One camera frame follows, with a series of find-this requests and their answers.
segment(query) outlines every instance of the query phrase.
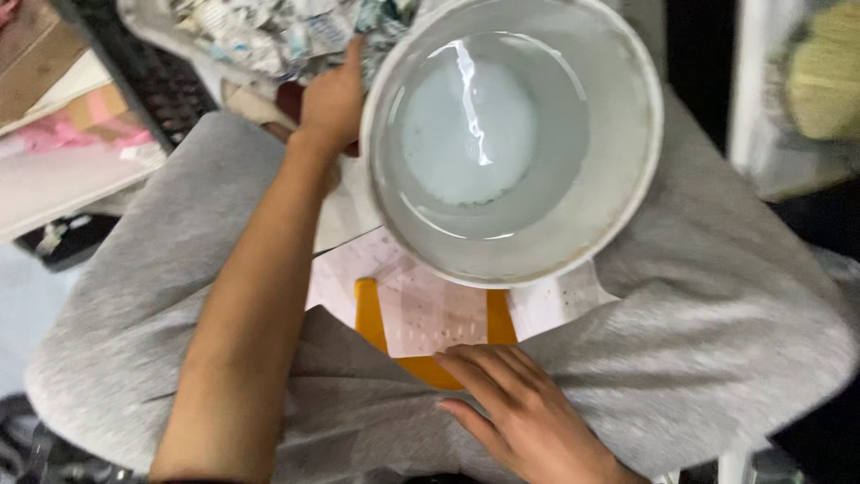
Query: gray sweatpants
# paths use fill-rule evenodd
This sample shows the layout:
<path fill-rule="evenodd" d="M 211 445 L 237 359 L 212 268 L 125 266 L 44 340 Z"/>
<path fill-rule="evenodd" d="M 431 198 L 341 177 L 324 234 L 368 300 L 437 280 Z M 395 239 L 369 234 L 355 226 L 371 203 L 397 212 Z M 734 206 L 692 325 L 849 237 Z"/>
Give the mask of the gray sweatpants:
<path fill-rule="evenodd" d="M 838 392 L 857 362 L 854 316 L 834 284 L 672 93 L 666 102 L 648 198 L 596 259 L 621 300 L 521 344 L 647 476 L 758 442 Z M 148 468 L 200 305 L 283 150 L 227 114 L 208 115 L 176 150 L 29 367 L 29 395 L 53 430 Z M 439 392 L 321 307 L 305 319 L 276 481 L 519 481 L 435 409 Z"/>

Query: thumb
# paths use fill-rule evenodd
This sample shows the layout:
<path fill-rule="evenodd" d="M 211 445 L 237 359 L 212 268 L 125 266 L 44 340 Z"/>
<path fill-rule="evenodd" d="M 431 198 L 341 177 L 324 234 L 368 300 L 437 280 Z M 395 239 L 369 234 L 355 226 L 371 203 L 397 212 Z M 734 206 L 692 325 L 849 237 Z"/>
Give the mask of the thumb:
<path fill-rule="evenodd" d="M 346 56 L 343 60 L 343 65 L 349 69 L 359 69 L 361 67 L 361 50 L 365 46 L 365 36 L 356 34 L 347 45 Z"/>
<path fill-rule="evenodd" d="M 473 437 L 487 448 L 493 458 L 501 463 L 509 462 L 511 454 L 505 439 L 495 429 L 493 422 L 478 413 L 471 405 L 456 399 L 446 398 L 439 402 L 439 410 L 450 413 Z"/>

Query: cardboard box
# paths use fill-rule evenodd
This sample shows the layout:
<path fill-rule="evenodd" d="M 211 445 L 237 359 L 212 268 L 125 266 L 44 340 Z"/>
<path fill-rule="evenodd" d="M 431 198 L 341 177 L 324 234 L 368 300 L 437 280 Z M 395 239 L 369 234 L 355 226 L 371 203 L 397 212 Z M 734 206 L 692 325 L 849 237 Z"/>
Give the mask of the cardboard box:
<path fill-rule="evenodd" d="M 102 86 L 72 100 L 64 112 L 77 131 L 93 134 L 108 143 L 146 130 L 115 84 Z"/>
<path fill-rule="evenodd" d="M 47 0 L 22 2 L 0 30 L 0 126 L 22 118 L 86 49 Z"/>

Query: hand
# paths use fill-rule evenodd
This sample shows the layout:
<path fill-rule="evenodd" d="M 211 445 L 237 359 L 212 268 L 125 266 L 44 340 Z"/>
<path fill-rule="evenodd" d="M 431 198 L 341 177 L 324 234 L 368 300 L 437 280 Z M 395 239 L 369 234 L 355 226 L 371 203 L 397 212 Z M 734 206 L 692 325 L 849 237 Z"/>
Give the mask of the hand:
<path fill-rule="evenodd" d="M 444 399 L 493 458 L 531 484 L 648 482 L 622 466 L 570 406 L 562 390 L 517 346 L 459 345 L 436 355 L 489 412 Z"/>
<path fill-rule="evenodd" d="M 344 64 L 316 76 L 304 91 L 302 123 L 304 133 L 319 143 L 342 152 L 359 138 L 361 111 L 365 104 L 361 83 L 363 35 L 356 35 L 346 50 Z"/>

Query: white bucket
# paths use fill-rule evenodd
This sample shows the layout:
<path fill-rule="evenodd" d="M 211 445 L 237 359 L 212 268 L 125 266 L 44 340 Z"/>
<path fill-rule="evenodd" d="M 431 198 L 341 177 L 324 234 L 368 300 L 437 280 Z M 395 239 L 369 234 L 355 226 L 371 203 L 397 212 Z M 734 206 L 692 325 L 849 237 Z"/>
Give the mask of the white bucket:
<path fill-rule="evenodd" d="M 538 109 L 531 168 L 491 202 L 446 206 L 416 188 L 421 182 L 404 169 L 393 120 L 409 97 L 403 86 L 424 76 L 428 56 L 483 33 L 547 47 L 572 68 L 579 86 L 547 80 L 540 60 L 531 71 L 527 65 Z M 538 57 L 526 53 L 522 62 Z M 573 99 L 566 96 L 583 94 L 585 127 L 559 111 Z M 583 129 L 587 145 L 576 159 L 554 148 Z M 662 137 L 654 64 L 633 29 L 600 1 L 456 0 L 420 18 L 385 60 L 367 97 L 361 142 L 374 200 L 396 240 L 445 279 L 503 289 L 572 270 L 609 244 L 646 195 Z M 548 195 L 559 180 L 565 183 L 559 195 Z"/>

